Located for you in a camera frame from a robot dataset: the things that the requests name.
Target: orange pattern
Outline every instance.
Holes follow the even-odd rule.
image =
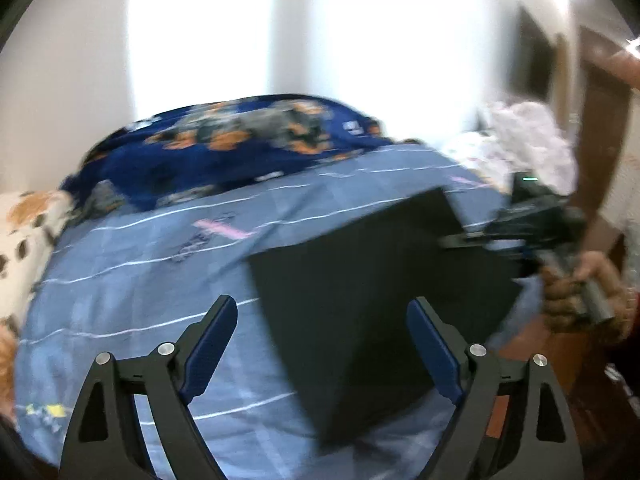
[[[186,132],[180,132],[175,136],[175,140],[169,142],[162,147],[163,150],[183,150],[189,146],[193,146],[196,143],[196,131],[188,130]]]
[[[315,102],[296,101],[296,102],[292,103],[292,106],[293,106],[294,110],[297,110],[297,111],[302,112],[303,114],[307,114],[307,115],[316,115],[316,114],[321,114],[322,112],[324,112],[324,108],[322,108],[321,106],[317,105]]]
[[[3,324],[0,324],[0,415],[15,424],[14,362],[18,339]]]
[[[207,108],[206,110],[204,110],[202,112],[202,116],[203,117],[211,117],[213,115],[215,115],[219,110],[221,110],[222,108],[224,108],[228,103],[222,102],[222,103],[216,103],[214,105],[211,105],[209,108]]]
[[[151,144],[153,142],[159,142],[160,140],[162,140],[162,132],[158,132],[156,134],[153,134],[152,136],[148,136],[145,139],[145,144]]]
[[[107,154],[104,152],[95,153],[84,162],[83,166],[86,166],[90,162],[94,162],[96,160],[100,160],[101,158],[105,158],[106,156]]]
[[[292,140],[289,146],[294,152],[302,153],[303,155],[317,155],[318,153],[322,153],[319,146],[314,148],[302,140]]]
[[[218,150],[219,152],[229,152],[240,144],[240,142],[245,142],[249,137],[250,135],[242,130],[214,134],[209,142],[209,149]]]
[[[289,123],[287,127],[296,135],[306,135],[309,133],[309,130],[307,130],[302,124]]]
[[[14,205],[6,214],[6,221],[14,229],[28,224],[40,213],[44,213],[49,207],[49,200],[55,194],[54,191],[39,191],[25,196]]]

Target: person's hand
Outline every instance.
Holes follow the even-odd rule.
[[[633,328],[636,313],[636,293],[623,286],[614,264],[601,252],[590,251],[580,255],[580,263],[574,275],[559,278],[552,269],[543,267],[545,323],[552,332],[579,332],[590,330],[588,323],[578,318],[580,285],[593,278],[600,286],[615,314],[615,318],[596,328],[598,338],[604,344],[614,344],[626,339]]]

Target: dark blue blanket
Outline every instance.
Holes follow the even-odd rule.
[[[94,146],[62,189],[91,215],[124,202],[149,210],[390,143],[377,121],[328,99],[251,97],[130,124]]]

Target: white cloth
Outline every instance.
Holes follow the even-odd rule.
[[[440,151],[501,193],[511,192],[510,158],[495,136],[465,132],[451,139]]]
[[[574,192],[577,163],[546,105],[523,102],[489,106],[492,129],[510,158],[513,171],[532,171],[560,195]]]

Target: blue bedsheet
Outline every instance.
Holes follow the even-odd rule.
[[[206,393],[190,405],[225,474],[413,478],[446,427],[451,403],[432,392],[374,431],[369,452],[345,448],[316,456],[244,260],[436,186],[449,189],[469,226],[489,220],[503,200],[437,152],[397,145],[180,205],[121,209],[68,229],[30,308],[16,359],[18,428],[26,445],[59,462],[68,417],[95,355],[147,354],[175,340],[218,295],[230,294],[238,302],[238,327]],[[491,346],[505,343],[537,312],[539,294],[539,282],[529,280]],[[172,478],[146,399],[136,402],[156,473]]]

